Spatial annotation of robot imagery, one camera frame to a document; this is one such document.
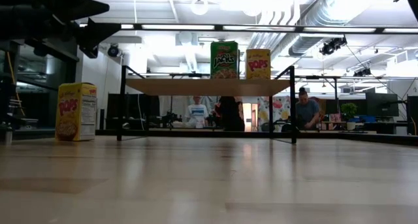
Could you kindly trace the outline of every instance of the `shelf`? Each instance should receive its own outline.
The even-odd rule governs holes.
[[[268,97],[289,87],[288,80],[133,79],[126,85],[147,95]]]

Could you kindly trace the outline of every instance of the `potted plant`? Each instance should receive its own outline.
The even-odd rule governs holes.
[[[349,122],[357,112],[357,106],[354,103],[346,103],[341,105],[343,118],[347,121],[347,130],[354,130],[355,122]]]

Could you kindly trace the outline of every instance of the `computer monitor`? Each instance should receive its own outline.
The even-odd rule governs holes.
[[[367,114],[369,116],[399,116],[398,96],[388,93],[366,93]]]

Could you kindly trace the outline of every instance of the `yellow cereal box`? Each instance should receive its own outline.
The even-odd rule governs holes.
[[[66,141],[94,139],[96,110],[96,86],[86,83],[60,85],[55,138]]]
[[[266,79],[271,76],[269,49],[248,49],[246,54],[246,78]]]

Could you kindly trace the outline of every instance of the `ceiling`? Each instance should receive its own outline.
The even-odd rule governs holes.
[[[110,11],[92,17],[96,22],[116,23],[181,23],[181,24],[259,24],[261,15],[248,16],[249,13],[257,13],[257,7],[263,10],[284,9],[282,0],[256,1],[256,0],[202,0],[207,1],[207,12],[196,15],[192,11],[192,3],[196,0],[98,0],[110,5]],[[300,11],[303,11],[315,0],[299,0]],[[352,19],[350,26],[418,26],[413,12],[407,0],[394,3],[393,0],[370,0],[362,13]],[[350,10],[355,3],[348,3],[340,12]],[[155,31],[120,31],[115,36],[139,36],[142,37],[142,45],[147,49],[148,67],[151,71],[158,67],[175,67],[185,62],[184,49],[175,45],[176,32]],[[198,37],[210,37],[215,39],[235,40],[244,51],[254,37],[253,33],[228,33],[228,32],[202,32]],[[360,61],[371,60],[371,68],[376,71],[384,71],[387,62],[396,54],[402,53],[403,48],[418,46],[418,36],[415,35],[347,35],[348,46]],[[210,61],[210,43],[200,42],[195,47],[197,63]],[[317,74],[324,73],[343,75],[347,69],[359,64],[348,48],[338,50],[331,56],[322,57],[318,54],[319,46],[313,47],[302,58],[289,58],[285,55],[273,61],[274,71],[278,72],[292,63],[298,65],[297,73]]]

